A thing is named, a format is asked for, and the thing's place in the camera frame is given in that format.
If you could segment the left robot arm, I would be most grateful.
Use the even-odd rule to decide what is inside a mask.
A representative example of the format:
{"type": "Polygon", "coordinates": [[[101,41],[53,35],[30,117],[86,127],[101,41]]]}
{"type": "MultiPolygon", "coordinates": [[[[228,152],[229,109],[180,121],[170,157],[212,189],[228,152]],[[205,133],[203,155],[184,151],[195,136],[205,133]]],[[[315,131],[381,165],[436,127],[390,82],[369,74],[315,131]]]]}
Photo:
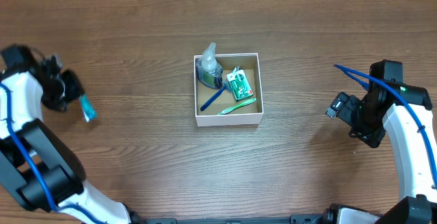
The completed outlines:
{"type": "Polygon", "coordinates": [[[86,121],[96,112],[78,77],[56,55],[35,58],[22,44],[1,50],[1,185],[24,209],[64,213],[83,223],[140,223],[125,204],[87,181],[65,143],[43,122],[42,107],[64,112],[79,100],[86,121]]]}

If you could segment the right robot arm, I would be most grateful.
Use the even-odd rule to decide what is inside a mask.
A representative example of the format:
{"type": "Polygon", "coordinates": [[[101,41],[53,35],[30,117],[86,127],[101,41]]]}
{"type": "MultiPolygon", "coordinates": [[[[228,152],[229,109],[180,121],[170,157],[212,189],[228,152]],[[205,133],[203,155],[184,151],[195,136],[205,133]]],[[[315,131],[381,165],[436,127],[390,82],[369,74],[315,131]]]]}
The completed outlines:
{"type": "Polygon", "coordinates": [[[384,214],[332,204],[319,223],[435,223],[436,139],[433,104],[424,87],[404,83],[403,65],[382,60],[369,74],[338,66],[366,91],[362,98],[337,94],[326,110],[349,127],[349,136],[371,148],[388,137],[399,181],[399,201],[384,214]]]}

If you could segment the blue disposable razor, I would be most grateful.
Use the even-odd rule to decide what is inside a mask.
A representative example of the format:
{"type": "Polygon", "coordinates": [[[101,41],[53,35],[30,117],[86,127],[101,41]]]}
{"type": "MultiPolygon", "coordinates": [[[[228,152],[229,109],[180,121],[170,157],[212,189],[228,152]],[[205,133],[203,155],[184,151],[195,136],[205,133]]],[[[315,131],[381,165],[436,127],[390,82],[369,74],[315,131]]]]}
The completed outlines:
{"type": "Polygon", "coordinates": [[[209,100],[207,100],[200,107],[200,111],[205,111],[224,91],[230,91],[230,86],[227,81],[223,81],[222,88],[220,88],[209,100]]]}

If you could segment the teal toothpaste tube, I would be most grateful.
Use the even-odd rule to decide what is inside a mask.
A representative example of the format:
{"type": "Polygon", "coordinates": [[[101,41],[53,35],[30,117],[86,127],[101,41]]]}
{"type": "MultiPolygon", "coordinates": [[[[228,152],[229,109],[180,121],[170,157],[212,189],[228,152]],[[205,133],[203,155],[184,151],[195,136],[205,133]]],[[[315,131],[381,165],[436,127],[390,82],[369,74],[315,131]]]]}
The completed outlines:
{"type": "Polygon", "coordinates": [[[90,122],[91,120],[95,119],[97,116],[97,113],[96,113],[95,109],[93,108],[93,106],[91,105],[91,102],[89,101],[87,95],[83,94],[82,96],[80,96],[79,101],[81,104],[81,108],[83,111],[85,121],[90,122]]]}

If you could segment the green white floss pack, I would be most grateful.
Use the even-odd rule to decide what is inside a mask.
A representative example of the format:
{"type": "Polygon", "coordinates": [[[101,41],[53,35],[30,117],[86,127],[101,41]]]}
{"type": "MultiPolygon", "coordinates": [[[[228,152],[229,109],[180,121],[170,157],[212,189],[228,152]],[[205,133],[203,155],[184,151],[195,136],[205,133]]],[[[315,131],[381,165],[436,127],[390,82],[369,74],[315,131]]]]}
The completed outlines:
{"type": "Polygon", "coordinates": [[[251,89],[245,71],[240,69],[239,66],[227,74],[227,82],[236,101],[241,101],[253,96],[253,90],[251,89]]]}

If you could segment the green white toothbrush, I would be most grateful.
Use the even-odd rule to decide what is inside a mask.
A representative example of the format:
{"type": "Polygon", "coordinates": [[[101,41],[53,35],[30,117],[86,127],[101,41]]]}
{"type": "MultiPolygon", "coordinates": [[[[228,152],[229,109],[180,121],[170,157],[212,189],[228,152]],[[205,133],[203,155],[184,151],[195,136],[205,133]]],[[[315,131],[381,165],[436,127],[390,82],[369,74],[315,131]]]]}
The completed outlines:
{"type": "Polygon", "coordinates": [[[256,98],[250,98],[250,99],[244,100],[244,101],[238,103],[235,106],[228,107],[228,108],[222,110],[220,113],[218,113],[218,115],[227,115],[227,114],[230,114],[231,112],[235,111],[236,109],[248,106],[250,104],[253,104],[256,101],[257,101],[256,98]]]}

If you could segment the clear soap pump bottle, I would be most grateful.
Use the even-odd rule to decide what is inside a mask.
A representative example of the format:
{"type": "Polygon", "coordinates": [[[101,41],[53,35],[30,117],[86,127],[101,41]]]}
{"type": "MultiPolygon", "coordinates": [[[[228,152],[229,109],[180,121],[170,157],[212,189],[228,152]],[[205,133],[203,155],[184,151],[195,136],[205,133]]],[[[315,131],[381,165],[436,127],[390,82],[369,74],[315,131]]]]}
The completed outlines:
{"type": "Polygon", "coordinates": [[[220,89],[223,86],[223,67],[216,60],[216,43],[211,42],[209,47],[196,61],[198,80],[206,87],[220,89]]]}

